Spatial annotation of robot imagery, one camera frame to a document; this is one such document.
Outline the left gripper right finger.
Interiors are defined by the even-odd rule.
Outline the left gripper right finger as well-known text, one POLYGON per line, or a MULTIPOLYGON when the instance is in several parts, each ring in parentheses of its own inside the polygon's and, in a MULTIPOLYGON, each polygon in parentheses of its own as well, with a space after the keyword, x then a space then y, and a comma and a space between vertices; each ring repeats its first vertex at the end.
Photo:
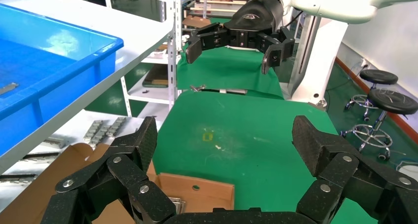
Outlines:
POLYGON ((380 224, 418 221, 418 183, 406 174, 365 158, 344 138, 319 131, 303 115, 294 118, 292 143, 315 181, 296 211, 329 224, 346 199, 380 224))

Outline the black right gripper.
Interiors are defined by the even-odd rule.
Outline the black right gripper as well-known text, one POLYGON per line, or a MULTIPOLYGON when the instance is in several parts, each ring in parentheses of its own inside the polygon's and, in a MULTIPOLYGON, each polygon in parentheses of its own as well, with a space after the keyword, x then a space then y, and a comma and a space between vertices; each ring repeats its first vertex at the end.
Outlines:
POLYGON ((279 67, 292 57, 295 38, 287 27, 280 27, 283 17, 281 0, 249 0, 225 23, 219 22, 195 29, 187 41, 186 61, 192 64, 205 50, 226 45, 258 49, 264 54, 261 73, 279 67))

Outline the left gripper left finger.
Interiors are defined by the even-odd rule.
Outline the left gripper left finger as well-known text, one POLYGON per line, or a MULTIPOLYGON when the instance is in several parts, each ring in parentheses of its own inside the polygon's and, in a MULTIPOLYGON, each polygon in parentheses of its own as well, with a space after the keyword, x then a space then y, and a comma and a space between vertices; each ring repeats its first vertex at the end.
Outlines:
POLYGON ((156 146, 156 120, 148 116, 97 161, 59 181, 41 223, 90 224, 116 200, 137 224, 165 223, 176 207, 147 175, 156 146))

